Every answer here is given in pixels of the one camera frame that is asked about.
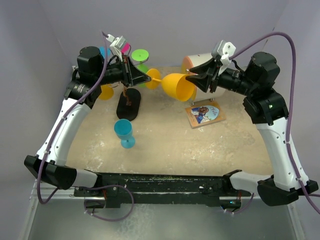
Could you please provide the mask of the pink plastic wine glass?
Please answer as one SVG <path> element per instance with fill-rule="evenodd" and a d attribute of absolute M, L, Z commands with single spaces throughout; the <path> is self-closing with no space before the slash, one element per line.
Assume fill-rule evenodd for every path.
<path fill-rule="evenodd" d="M 121 49 L 122 54 L 129 53 L 131 51 L 131 45 L 127 42 L 124 47 Z"/>

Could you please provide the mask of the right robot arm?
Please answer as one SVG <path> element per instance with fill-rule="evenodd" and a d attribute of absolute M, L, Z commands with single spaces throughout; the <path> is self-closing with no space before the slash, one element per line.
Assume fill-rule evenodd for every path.
<path fill-rule="evenodd" d="M 189 69 L 186 79 L 201 91 L 211 93 L 223 88 L 244 96 L 243 106 L 262 139 L 273 169 L 271 176 L 235 170 L 226 174 L 222 190 L 228 196 L 239 190 L 260 196 L 270 207 L 288 205 L 303 193 L 318 190 L 316 181 L 310 180 L 299 163 L 291 158 L 296 151 L 288 152 L 290 135 L 286 132 L 289 111 L 285 99 L 273 88 L 280 73 L 276 58 L 266 52 L 256 52 L 245 70 L 227 68 L 222 74 L 222 58 L 210 60 Z"/>

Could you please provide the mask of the orange wine glass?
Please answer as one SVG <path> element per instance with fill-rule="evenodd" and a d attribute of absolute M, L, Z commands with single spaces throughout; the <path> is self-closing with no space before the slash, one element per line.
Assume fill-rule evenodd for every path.
<path fill-rule="evenodd" d="M 101 94 L 99 95 L 99 99 L 103 101 L 107 101 L 111 99 L 114 95 L 114 90 L 109 84 L 101 85 Z"/>
<path fill-rule="evenodd" d="M 154 90 L 161 85 L 169 97 L 181 102 L 188 101 L 196 88 L 193 83 L 186 80 L 187 74 L 170 73 L 161 78 L 161 73 L 155 68 L 149 69 L 146 74 L 151 77 L 151 81 L 145 84 L 148 89 Z"/>

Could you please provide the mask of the green plastic wine glass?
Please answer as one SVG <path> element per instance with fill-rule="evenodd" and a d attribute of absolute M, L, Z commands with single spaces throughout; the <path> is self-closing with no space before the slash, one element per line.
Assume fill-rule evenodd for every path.
<path fill-rule="evenodd" d="M 149 52 L 145 49 L 136 49 L 131 53 L 131 58 L 136 62 L 135 67 L 143 73 L 147 73 L 149 68 L 145 63 L 149 59 Z"/>

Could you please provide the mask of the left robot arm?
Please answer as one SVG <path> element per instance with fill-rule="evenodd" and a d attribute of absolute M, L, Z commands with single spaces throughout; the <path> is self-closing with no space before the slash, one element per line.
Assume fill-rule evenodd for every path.
<path fill-rule="evenodd" d="M 97 173 L 68 167 L 66 161 L 80 125 L 102 92 L 102 85 L 120 82 L 128 88 L 151 81 L 151 77 L 134 66 L 129 56 L 121 54 L 114 59 L 114 63 L 106 61 L 96 46 L 80 50 L 77 69 L 67 85 L 49 136 L 34 156 L 27 155 L 24 160 L 35 178 L 63 190 L 85 187 L 91 196 L 103 191 Z"/>

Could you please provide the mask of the metal wine glass rack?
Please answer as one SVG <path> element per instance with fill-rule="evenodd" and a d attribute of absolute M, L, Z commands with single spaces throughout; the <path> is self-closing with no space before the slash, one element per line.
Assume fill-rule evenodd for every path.
<path fill-rule="evenodd" d="M 120 83 L 123 85 L 123 71 L 122 61 L 119 57 L 114 55 L 107 63 L 105 79 L 108 85 Z M 119 119 L 127 119 L 133 121 L 137 116 L 141 103 L 141 93 L 137 89 L 133 89 L 133 86 L 124 86 L 122 93 L 120 94 L 118 105 L 116 108 L 116 115 Z"/>

